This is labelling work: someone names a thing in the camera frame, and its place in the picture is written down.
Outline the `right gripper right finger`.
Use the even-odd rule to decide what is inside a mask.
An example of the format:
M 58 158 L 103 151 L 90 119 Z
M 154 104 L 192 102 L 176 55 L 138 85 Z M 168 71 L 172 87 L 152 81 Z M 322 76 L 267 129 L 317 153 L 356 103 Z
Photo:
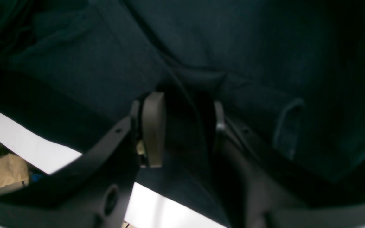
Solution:
M 213 180 L 232 228 L 365 228 L 365 162 L 330 183 L 214 109 Z

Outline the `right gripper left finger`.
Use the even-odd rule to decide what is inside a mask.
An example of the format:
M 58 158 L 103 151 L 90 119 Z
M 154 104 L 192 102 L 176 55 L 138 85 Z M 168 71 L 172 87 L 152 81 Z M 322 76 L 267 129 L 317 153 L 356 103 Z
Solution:
M 120 228 L 140 168 L 163 163 L 163 92 L 135 100 L 90 151 L 51 176 L 0 196 L 5 228 Z

